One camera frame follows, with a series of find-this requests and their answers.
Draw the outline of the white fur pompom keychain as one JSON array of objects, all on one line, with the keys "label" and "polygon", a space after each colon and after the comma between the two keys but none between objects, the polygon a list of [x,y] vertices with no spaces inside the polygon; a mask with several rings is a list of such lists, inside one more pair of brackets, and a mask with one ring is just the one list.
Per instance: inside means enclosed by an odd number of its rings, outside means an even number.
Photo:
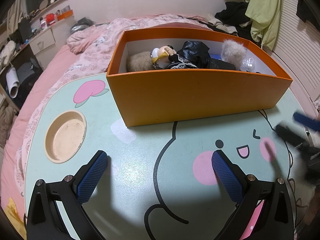
[{"label": "white fur pompom keychain", "polygon": [[246,57],[246,47],[234,40],[224,40],[222,44],[221,59],[228,63],[242,64]]}]

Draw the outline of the black satin lace cloth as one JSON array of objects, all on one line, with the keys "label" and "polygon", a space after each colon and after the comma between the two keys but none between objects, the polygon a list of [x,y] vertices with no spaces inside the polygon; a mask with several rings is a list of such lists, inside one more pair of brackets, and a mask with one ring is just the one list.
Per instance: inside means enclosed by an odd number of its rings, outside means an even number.
[{"label": "black satin lace cloth", "polygon": [[176,54],[169,55],[166,69],[220,69],[236,70],[228,62],[211,58],[209,47],[200,41],[186,41]]}]

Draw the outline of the small doll figure keychain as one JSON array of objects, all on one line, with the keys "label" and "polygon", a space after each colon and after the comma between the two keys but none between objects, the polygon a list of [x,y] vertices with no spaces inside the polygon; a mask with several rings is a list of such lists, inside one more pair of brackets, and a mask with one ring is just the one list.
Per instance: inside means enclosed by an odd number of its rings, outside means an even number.
[{"label": "small doll figure keychain", "polygon": [[155,69],[165,69],[171,61],[170,56],[177,54],[176,50],[172,46],[162,46],[161,48],[155,48],[151,54],[152,65]]}]

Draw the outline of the clear plastic bag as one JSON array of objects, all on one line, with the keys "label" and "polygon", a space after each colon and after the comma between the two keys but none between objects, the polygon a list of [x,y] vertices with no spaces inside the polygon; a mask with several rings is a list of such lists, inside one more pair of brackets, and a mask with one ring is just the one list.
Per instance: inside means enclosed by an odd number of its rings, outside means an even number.
[{"label": "clear plastic bag", "polygon": [[261,73],[260,61],[256,57],[245,57],[240,66],[240,70],[249,73]]}]

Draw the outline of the mint cartoon lap table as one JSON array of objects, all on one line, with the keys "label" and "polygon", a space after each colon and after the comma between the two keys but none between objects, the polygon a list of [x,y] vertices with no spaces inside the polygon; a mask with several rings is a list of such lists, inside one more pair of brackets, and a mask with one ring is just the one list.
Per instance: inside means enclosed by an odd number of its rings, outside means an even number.
[{"label": "mint cartoon lap table", "polygon": [[[300,106],[286,92],[273,109],[127,128],[112,93],[91,96],[104,74],[72,81],[45,101],[25,168],[25,202],[35,183],[61,181],[103,150],[108,167],[84,209],[106,239],[214,239],[234,211],[211,166],[221,149],[246,174],[285,180],[295,227],[302,225],[313,187],[302,180],[299,153],[274,133],[280,122],[301,136],[293,122]],[[44,151],[46,131],[65,111],[80,111],[87,131],[78,152],[56,164]]]}]

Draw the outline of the black hanging garment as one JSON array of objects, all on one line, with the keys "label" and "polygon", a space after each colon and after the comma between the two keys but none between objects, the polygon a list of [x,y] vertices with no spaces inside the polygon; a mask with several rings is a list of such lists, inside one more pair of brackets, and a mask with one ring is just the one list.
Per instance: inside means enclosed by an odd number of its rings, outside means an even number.
[{"label": "black hanging garment", "polygon": [[308,5],[303,0],[298,0],[296,15],[304,22],[307,21],[313,25],[317,25],[318,22],[309,9]]}]

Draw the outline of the blue tin box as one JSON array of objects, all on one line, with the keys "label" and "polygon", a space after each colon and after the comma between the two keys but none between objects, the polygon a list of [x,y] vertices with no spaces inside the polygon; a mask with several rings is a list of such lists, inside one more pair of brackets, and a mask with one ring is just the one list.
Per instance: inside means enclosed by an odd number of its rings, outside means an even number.
[{"label": "blue tin box", "polygon": [[210,57],[212,59],[221,60],[221,55],[219,55],[219,54],[210,54]]}]

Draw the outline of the black clothes pile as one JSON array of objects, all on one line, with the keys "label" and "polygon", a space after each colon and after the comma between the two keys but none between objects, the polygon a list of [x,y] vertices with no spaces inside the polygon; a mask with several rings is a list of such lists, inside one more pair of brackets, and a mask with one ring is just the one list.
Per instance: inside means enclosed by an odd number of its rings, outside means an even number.
[{"label": "black clothes pile", "polygon": [[226,8],[214,16],[208,14],[206,21],[217,30],[254,42],[251,36],[252,20],[245,15],[248,3],[226,2]]}]

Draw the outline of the light green hanging garment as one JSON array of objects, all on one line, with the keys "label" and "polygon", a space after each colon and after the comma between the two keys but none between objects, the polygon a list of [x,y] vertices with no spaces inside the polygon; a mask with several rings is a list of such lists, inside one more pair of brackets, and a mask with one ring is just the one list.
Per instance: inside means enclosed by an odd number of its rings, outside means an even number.
[{"label": "light green hanging garment", "polygon": [[276,44],[282,0],[246,0],[245,15],[252,21],[251,37],[269,50]]}]

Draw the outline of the orange cardboard box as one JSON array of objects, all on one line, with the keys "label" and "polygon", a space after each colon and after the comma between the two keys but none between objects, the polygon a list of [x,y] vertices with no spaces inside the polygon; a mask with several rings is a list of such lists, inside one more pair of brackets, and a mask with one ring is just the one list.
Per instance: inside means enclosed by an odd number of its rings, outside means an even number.
[{"label": "orange cardboard box", "polygon": [[[225,40],[242,44],[256,71],[173,69],[127,72],[131,55],[164,45],[201,41],[220,54]],[[106,78],[128,127],[227,115],[274,107],[292,79],[266,52],[244,38],[207,29],[154,27],[123,32]]]}]

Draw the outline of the dark red pillow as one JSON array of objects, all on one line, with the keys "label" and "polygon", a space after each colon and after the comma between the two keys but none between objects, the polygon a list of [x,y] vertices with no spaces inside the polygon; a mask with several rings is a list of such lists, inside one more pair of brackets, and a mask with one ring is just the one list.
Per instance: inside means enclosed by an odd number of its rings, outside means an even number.
[{"label": "dark red pillow", "polygon": [[160,24],[152,27],[146,27],[146,29],[199,29],[199,30],[209,30],[204,25],[195,25],[192,23],[185,23],[185,22],[172,22],[172,23],[165,23]]}]

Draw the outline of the brown fur pompom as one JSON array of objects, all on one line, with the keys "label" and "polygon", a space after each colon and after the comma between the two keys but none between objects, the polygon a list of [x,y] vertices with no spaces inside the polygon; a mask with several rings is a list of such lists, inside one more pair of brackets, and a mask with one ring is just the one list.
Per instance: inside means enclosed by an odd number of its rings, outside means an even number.
[{"label": "brown fur pompom", "polygon": [[151,53],[149,51],[144,51],[129,56],[126,60],[126,68],[128,72],[141,72],[153,70]]}]

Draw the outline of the pink floral duvet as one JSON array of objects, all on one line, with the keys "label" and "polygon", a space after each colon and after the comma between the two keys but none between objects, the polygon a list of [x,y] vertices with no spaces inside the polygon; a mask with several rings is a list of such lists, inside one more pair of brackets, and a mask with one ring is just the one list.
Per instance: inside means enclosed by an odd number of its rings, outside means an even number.
[{"label": "pink floral duvet", "polygon": [[89,27],[74,33],[67,39],[67,44],[54,56],[48,69],[35,83],[14,123],[15,126],[22,126],[19,135],[21,142],[17,144],[14,165],[15,183],[20,191],[24,188],[31,140],[43,108],[53,94],[73,80],[107,71],[115,47],[124,31],[172,23],[181,23],[189,28],[207,29],[198,17],[185,18],[164,14],[135,19],[117,18],[109,24]]}]

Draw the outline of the white bedside cabinet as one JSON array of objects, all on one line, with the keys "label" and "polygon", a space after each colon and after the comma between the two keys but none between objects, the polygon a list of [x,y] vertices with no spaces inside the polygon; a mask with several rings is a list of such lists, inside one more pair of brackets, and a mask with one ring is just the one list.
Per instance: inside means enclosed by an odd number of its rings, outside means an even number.
[{"label": "white bedside cabinet", "polygon": [[54,56],[66,45],[74,24],[74,16],[70,16],[54,23],[31,39],[29,42],[31,50],[43,69],[47,68]]}]

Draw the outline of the red container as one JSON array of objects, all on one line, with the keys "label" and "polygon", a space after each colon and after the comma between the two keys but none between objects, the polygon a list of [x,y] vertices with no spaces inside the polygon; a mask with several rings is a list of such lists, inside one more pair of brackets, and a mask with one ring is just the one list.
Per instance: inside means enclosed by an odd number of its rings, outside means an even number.
[{"label": "red container", "polygon": [[58,21],[57,14],[50,13],[46,15],[46,23],[47,25],[52,25]]}]

